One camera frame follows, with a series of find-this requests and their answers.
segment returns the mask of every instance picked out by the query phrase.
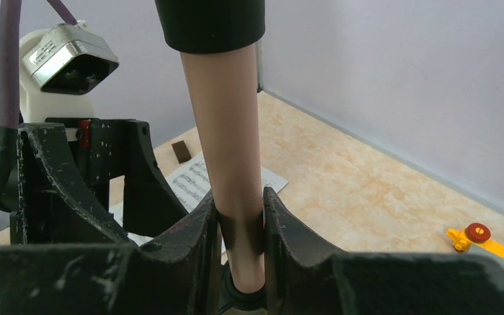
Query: white wall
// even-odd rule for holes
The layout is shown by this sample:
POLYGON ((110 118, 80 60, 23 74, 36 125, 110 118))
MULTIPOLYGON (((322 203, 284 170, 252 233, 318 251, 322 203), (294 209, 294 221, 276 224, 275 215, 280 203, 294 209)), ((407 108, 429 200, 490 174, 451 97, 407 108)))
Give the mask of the white wall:
MULTIPOLYGON (((195 125, 179 54, 163 40, 152 0, 63 1, 120 60, 120 67, 90 93, 98 117, 147 121, 155 145, 195 125)), ((60 22, 45 0, 23 1, 21 37, 60 22)))
POLYGON ((266 2, 267 91, 504 211, 504 1, 266 2))

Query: orange plastic piece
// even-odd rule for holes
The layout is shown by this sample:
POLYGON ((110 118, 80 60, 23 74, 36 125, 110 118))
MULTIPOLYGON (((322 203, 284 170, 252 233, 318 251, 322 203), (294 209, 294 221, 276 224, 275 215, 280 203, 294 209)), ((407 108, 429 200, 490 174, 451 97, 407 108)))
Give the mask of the orange plastic piece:
POLYGON ((450 228, 446 235, 453 240, 453 248, 460 253, 476 245, 504 259, 504 245, 491 240, 490 229, 481 223, 472 223, 460 231, 450 228))

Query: sheet of paper with text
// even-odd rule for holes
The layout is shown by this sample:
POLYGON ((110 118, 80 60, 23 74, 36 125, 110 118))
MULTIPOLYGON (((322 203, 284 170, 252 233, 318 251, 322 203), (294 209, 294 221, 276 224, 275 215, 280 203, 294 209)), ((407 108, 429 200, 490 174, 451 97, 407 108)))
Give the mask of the sheet of paper with text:
MULTIPOLYGON (((188 212, 196 208, 198 203, 208 193, 211 186, 209 184, 209 177, 207 176, 207 169, 205 168, 205 161, 203 154, 200 152, 194 156, 190 161, 181 165, 178 169, 172 172, 169 176, 165 177, 171 189, 177 196, 181 204, 188 212)), ((287 184, 288 180, 273 173, 272 171, 262 167, 262 185, 264 187, 272 187, 276 192, 281 191, 287 184)), ((110 207, 110 212, 113 213, 115 220, 123 224, 123 204, 110 207)), ((129 233, 129 237, 138 245, 142 245, 151 240, 146 236, 139 236, 129 233)), ((225 252, 225 244, 221 243, 221 252, 225 252)))

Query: black cable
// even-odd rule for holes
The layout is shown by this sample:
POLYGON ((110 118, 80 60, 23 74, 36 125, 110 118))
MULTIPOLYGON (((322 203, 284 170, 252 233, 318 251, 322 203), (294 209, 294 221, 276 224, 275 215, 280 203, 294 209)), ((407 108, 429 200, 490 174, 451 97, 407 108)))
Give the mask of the black cable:
POLYGON ((18 42, 22 0, 1 0, 0 10, 0 195, 16 163, 20 113, 18 42))

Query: purple cable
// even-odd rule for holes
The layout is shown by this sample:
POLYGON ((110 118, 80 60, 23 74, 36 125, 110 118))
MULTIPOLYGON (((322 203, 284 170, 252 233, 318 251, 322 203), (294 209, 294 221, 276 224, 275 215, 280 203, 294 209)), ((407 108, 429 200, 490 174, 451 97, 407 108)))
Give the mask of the purple cable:
POLYGON ((55 12, 59 14, 61 19, 70 25, 78 24, 78 21, 74 18, 74 15, 68 10, 61 0, 47 0, 49 4, 53 7, 55 12))
POLYGON ((0 11, 0 126, 18 128, 20 87, 18 41, 22 0, 1 0, 0 11))

